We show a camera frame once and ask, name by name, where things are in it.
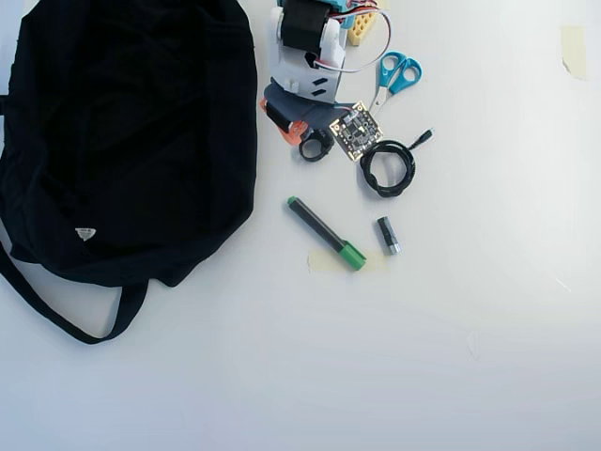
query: bag strap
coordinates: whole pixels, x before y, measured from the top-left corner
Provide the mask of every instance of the bag strap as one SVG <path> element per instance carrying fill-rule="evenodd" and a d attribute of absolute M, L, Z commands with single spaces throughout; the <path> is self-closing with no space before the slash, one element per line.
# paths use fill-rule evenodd
<path fill-rule="evenodd" d="M 27 303 L 34 308 L 34 310 L 40 313 L 44 318 L 53 322 L 56 326 L 60 327 L 73 338 L 76 338 L 87 345 L 96 345 L 98 343 L 102 343 L 103 341 L 112 340 L 113 338 L 123 334 L 140 311 L 148 290 L 148 282 L 130 287 L 123 287 L 113 330 L 104 338 L 96 338 L 95 336 L 86 334 L 84 331 L 54 312 L 53 309 L 39 297 L 31 285 L 29 285 L 29 283 L 25 280 L 23 275 L 10 260 L 10 257 L 1 244 L 0 273 L 5 276 L 12 287 L 17 290 L 17 292 L 27 301 Z"/>

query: bag label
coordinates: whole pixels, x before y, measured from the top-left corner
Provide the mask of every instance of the bag label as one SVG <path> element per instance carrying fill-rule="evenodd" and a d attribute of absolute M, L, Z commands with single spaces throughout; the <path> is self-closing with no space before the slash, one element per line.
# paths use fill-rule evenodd
<path fill-rule="evenodd" d="M 84 241 L 91 240 L 94 238 L 94 235 L 96 235 L 95 228 L 76 228 L 75 231 L 77 232 L 77 235 L 79 235 L 79 238 Z"/>

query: wire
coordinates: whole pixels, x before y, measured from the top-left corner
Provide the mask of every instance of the wire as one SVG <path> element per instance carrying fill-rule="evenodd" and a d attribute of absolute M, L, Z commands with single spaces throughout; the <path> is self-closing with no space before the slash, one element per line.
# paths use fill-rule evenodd
<path fill-rule="evenodd" d="M 365 176 L 365 181 L 367 181 L 369 186 L 378 192 L 380 197 L 398 197 L 409 187 L 409 185 L 413 182 L 413 178 L 415 177 L 415 159 L 413 158 L 411 151 L 425 143 L 431 137 L 432 130 L 428 130 L 409 148 L 401 143 L 397 143 L 396 141 L 380 141 L 370 148 L 361 158 L 361 168 L 363 170 L 363 175 Z M 379 153 L 394 153 L 398 155 L 405 164 L 407 173 L 397 185 L 390 187 L 381 186 L 378 184 L 378 179 L 376 179 L 376 176 L 372 174 L 372 162 L 374 161 L 374 157 L 376 157 L 376 155 Z"/>
<path fill-rule="evenodd" d="M 361 72 L 362 70 L 366 70 L 370 66 L 376 64 L 380 59 L 382 59 L 382 57 L 386 54 L 386 52 L 388 52 L 388 49 L 391 46 L 391 41 L 393 40 L 393 21 L 391 20 L 391 17 L 388 15 L 388 12 L 386 12 L 386 11 L 380 9 L 380 8 L 375 8 L 375 7 L 358 7 L 358 8 L 352 9 L 349 12 L 333 13 L 333 14 L 330 15 L 330 17 L 332 19 L 341 20 L 341 19 L 346 19 L 348 17 L 361 16 L 363 14 L 368 14 L 370 12 L 375 12 L 375 13 L 381 14 L 382 17 L 384 18 L 384 20 L 386 21 L 386 24 L 388 25 L 388 40 L 386 42 L 386 47 L 384 48 L 384 50 L 382 51 L 382 53 L 378 55 L 378 57 L 376 59 L 374 59 L 370 63 L 368 63 L 365 66 L 362 66 L 362 67 L 360 67 L 358 69 L 341 69 L 341 68 L 336 68 L 335 66 L 330 66 L 328 64 L 325 64 L 323 61 L 320 61 L 320 60 L 317 60 L 315 62 L 315 65 L 317 67 L 322 68 L 322 69 L 333 70 L 335 72 L 357 73 L 357 72 Z"/>

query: black circuit board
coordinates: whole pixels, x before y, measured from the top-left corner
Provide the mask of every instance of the black circuit board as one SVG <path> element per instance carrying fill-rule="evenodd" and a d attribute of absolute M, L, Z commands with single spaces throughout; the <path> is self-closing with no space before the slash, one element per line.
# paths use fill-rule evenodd
<path fill-rule="evenodd" d="M 353 162 L 357 162 L 367 150 L 384 137 L 384 132 L 362 101 L 333 122 L 330 130 Z"/>

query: scissors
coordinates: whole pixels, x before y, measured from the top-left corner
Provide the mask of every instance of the scissors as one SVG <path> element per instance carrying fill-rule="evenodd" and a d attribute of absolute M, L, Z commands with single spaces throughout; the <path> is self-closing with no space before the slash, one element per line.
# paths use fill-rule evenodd
<path fill-rule="evenodd" d="M 394 66 L 391 70 L 386 69 L 384 62 L 393 60 Z M 408 80 L 405 77 L 405 72 L 412 70 L 415 73 L 415 80 Z M 394 76 L 398 74 L 397 79 L 393 83 Z M 420 63 L 412 58 L 407 58 L 398 52 L 388 52 L 379 62 L 379 88 L 369 112 L 375 116 L 384 103 L 388 101 L 390 91 L 393 96 L 404 89 L 417 84 L 422 79 L 422 67 Z"/>

